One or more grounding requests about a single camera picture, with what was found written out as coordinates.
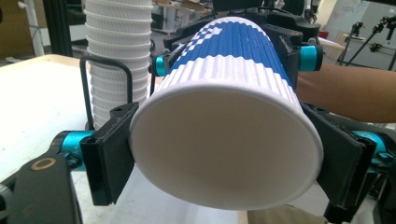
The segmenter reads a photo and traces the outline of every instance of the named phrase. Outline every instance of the blue and white paper cup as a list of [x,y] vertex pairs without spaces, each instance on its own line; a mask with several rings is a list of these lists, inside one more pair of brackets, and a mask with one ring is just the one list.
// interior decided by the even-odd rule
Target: blue and white paper cup
[[270,39],[234,17],[196,34],[130,131],[152,184],[221,209],[288,203],[316,181],[323,158]]

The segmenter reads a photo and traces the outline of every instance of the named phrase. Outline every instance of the human arm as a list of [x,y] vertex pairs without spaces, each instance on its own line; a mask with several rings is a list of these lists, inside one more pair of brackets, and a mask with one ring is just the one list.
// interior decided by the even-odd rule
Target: human arm
[[296,89],[301,102],[350,119],[396,122],[396,73],[324,63],[317,72],[301,72]]

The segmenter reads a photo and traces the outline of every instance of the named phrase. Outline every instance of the stack of paper cups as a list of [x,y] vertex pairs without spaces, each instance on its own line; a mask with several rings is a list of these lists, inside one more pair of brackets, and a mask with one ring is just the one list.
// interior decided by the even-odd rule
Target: stack of paper cups
[[221,209],[288,203],[316,181],[323,158],[273,44],[241,18],[212,21],[196,34],[130,133],[151,183]]
[[[131,70],[133,101],[148,95],[152,2],[150,0],[87,0],[88,52],[124,63]],[[95,128],[109,119],[109,110],[127,103],[127,76],[116,67],[91,63]]]

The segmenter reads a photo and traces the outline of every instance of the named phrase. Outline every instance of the table surface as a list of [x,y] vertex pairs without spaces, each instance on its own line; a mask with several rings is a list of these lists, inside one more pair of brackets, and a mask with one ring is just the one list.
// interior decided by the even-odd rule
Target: table surface
[[[84,130],[87,118],[79,60],[46,55],[0,68],[0,181],[46,152],[62,131]],[[84,172],[72,172],[84,223],[248,223],[246,212],[181,201],[134,168],[117,204],[93,206]]]

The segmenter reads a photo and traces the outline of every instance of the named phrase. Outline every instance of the white table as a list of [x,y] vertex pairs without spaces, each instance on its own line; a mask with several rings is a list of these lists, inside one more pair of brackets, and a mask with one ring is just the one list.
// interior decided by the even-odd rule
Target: white table
[[[47,55],[0,68],[0,181],[46,152],[61,131],[84,130],[79,60]],[[134,168],[117,204],[93,206],[85,173],[72,173],[84,223],[247,223],[246,212],[181,201]]]

